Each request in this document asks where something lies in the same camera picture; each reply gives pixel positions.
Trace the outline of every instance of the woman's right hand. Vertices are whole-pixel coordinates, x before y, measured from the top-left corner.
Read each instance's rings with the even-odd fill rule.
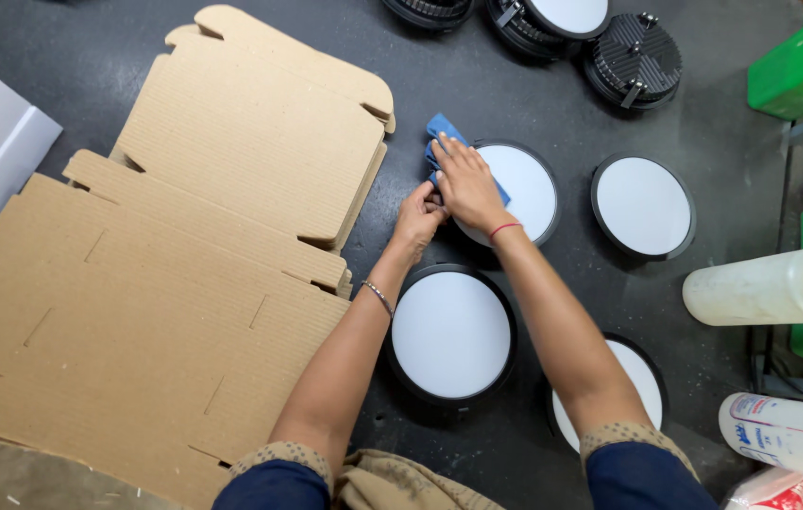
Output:
[[[433,155],[442,168],[436,172],[436,181],[448,212],[486,236],[500,225],[516,222],[517,219],[506,211],[489,165],[480,153],[457,138],[449,138],[446,133],[440,133],[440,140],[441,145],[437,140],[431,144]]]

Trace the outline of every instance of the sleeve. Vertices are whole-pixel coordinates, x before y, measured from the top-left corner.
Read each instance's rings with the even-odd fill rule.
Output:
[[[329,508],[329,465],[310,447],[273,443],[241,459],[229,471],[233,479],[215,498],[213,510]]]
[[[688,458],[639,424],[611,424],[581,441],[595,510],[717,510]]]

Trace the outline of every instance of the cleaning cloth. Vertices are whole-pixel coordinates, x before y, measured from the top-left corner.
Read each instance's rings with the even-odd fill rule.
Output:
[[[438,140],[440,138],[440,132],[445,132],[449,138],[458,138],[464,145],[470,147],[467,143],[467,138],[461,136],[461,133],[455,129],[455,126],[453,126],[442,113],[437,113],[436,116],[427,123],[427,133],[430,134],[430,144],[427,144],[427,150],[423,155],[427,158],[427,162],[430,163],[430,167],[433,169],[432,173],[430,173],[430,181],[437,189],[440,186],[436,183],[436,171],[441,168],[440,164],[436,161],[436,156],[433,155],[432,139],[435,138]],[[508,205],[508,203],[512,201],[511,197],[508,196],[508,193],[502,188],[498,180],[493,180],[496,182],[496,189],[499,191],[499,196],[502,198],[502,204]]]

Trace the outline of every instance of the red thread bracelet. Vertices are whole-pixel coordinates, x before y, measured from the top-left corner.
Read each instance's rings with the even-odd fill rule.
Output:
[[[493,230],[493,233],[489,234],[489,244],[493,244],[493,236],[496,235],[496,232],[498,232],[501,229],[504,229],[505,227],[513,227],[515,225],[521,225],[521,222],[520,221],[516,221],[514,223],[506,223],[505,225],[501,225],[498,228],[496,228],[495,230]]]

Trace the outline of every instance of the woman's left hand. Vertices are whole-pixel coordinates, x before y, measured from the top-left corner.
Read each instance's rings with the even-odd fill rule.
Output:
[[[389,246],[394,245],[409,257],[411,266],[420,261],[423,249],[430,244],[436,228],[448,219],[446,209],[441,206],[441,197],[434,191],[433,183],[427,180],[398,208],[395,233],[392,234]]]

